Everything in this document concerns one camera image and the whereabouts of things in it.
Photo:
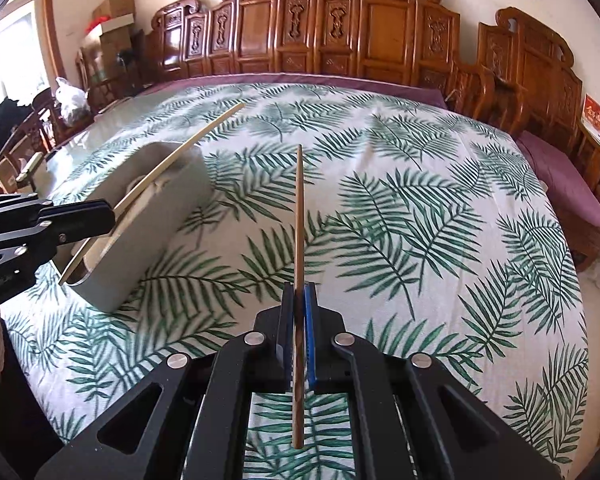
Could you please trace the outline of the white plastic bag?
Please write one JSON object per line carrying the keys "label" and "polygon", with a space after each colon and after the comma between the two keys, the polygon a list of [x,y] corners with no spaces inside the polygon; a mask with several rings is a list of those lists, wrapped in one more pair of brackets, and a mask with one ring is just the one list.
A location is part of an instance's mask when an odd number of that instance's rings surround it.
{"label": "white plastic bag", "polygon": [[60,116],[67,126],[74,126],[79,120],[91,114],[86,92],[73,86],[66,78],[56,78],[55,100],[60,106]]}

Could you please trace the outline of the large cream serving spoon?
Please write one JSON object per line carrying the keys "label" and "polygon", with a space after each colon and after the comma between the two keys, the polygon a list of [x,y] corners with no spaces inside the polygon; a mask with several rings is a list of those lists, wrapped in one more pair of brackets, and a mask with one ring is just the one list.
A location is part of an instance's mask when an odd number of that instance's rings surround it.
{"label": "large cream serving spoon", "polygon": [[[151,196],[152,194],[159,193],[172,180],[174,174],[175,172],[172,170],[165,171],[161,176],[149,183],[147,185],[147,188],[143,190],[142,194]],[[132,189],[135,188],[135,185],[139,184],[144,177],[144,174],[140,174],[139,176],[131,180],[128,186],[126,187],[125,192],[131,192]]]}

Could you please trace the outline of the grey rectangular utensil tray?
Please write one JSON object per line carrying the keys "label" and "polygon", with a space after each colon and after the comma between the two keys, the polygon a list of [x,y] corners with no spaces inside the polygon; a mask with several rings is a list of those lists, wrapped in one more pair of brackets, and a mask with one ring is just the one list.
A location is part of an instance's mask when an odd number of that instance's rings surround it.
{"label": "grey rectangular utensil tray", "polygon": [[[96,185],[87,200],[102,198],[116,206],[131,180],[140,174],[146,176],[177,148],[178,142],[168,141],[142,146]],[[66,281],[74,292],[102,312],[114,312],[122,305],[148,266],[164,253],[188,215],[210,202],[212,185],[197,145],[168,170],[175,172],[172,180],[159,193],[137,198],[111,233],[96,240]]]}

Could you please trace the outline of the red card on shelf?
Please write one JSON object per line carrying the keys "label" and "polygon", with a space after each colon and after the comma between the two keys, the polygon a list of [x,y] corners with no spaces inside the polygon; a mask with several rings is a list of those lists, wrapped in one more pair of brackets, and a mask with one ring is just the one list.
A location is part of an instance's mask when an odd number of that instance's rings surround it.
{"label": "red card on shelf", "polygon": [[600,104],[588,93],[584,98],[581,120],[585,128],[600,139]]}

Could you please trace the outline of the cardboard boxes stack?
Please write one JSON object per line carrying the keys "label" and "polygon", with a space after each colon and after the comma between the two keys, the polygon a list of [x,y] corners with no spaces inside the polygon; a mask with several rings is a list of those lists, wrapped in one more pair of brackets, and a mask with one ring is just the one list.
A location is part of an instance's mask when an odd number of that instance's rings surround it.
{"label": "cardboard boxes stack", "polygon": [[93,12],[81,41],[88,76],[112,78],[119,69],[118,54],[132,48],[135,0],[104,0]]}

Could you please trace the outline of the carved wooden folding screen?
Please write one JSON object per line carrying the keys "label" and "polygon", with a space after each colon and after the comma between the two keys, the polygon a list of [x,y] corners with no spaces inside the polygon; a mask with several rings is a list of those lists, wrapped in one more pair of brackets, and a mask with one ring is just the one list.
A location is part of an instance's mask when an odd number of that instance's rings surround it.
{"label": "carved wooden folding screen", "polygon": [[[460,14],[442,0],[199,0],[151,21],[159,80],[240,73],[346,76],[434,89],[446,97],[460,60]],[[477,59],[527,90],[526,130],[552,142],[577,131],[582,84],[562,36],[508,6],[478,27]]]}

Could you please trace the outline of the palm leaf tablecloth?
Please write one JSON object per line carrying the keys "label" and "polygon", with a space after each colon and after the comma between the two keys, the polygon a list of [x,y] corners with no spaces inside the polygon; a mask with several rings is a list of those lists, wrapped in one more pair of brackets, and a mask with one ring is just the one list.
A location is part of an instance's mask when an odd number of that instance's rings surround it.
{"label": "palm leaf tablecloth", "polygon": [[215,84],[127,102],[50,161],[56,203],[84,200],[151,143],[200,148],[211,197],[114,314],[49,263],[4,305],[42,415],[66,443],[168,354],[203,356],[294,275],[294,178],[306,276],[379,350],[438,358],[563,477],[581,443],[588,342],[570,250],[505,132],[411,100],[319,84]]}

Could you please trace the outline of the brown wooden chopstick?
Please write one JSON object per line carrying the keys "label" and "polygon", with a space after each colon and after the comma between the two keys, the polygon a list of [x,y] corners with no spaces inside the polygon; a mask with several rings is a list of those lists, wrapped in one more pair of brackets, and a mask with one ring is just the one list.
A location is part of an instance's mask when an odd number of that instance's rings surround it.
{"label": "brown wooden chopstick", "polygon": [[297,146],[296,184],[294,185],[294,348],[292,359],[292,446],[301,450],[304,443],[304,174],[302,146]]}

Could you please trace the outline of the cream chopstick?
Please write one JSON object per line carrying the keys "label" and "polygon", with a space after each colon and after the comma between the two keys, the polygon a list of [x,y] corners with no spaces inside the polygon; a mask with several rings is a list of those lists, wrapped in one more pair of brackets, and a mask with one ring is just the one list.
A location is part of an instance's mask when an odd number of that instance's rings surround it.
{"label": "cream chopstick", "polygon": [[[114,206],[114,226],[118,224],[118,221],[122,217],[122,214],[135,202],[137,198],[139,198],[143,192],[154,182],[158,177],[166,172],[173,164],[176,162],[182,155],[184,155],[192,146],[194,146],[197,142],[199,142],[204,136],[206,136],[211,130],[216,128],[225,122],[228,118],[231,118],[233,115],[238,113],[246,106],[245,103],[238,103],[231,107],[229,110],[221,114],[218,118],[212,120],[207,125],[202,127],[199,131],[193,134],[190,138],[188,138],[184,143],[182,143],[176,150],[174,150],[170,155],[166,156],[162,162],[159,162],[157,166],[143,177],[142,180],[138,181],[136,185],[134,185],[129,192],[122,197],[121,200],[118,201],[117,205]],[[72,259],[66,265],[65,269],[62,271],[59,277],[58,284],[62,285],[68,281],[71,274],[73,274],[74,270],[78,267],[80,262],[83,260],[84,256],[88,253],[91,247],[95,244],[98,236],[93,236],[84,240],[82,245],[79,247],[78,251],[73,255]]]}

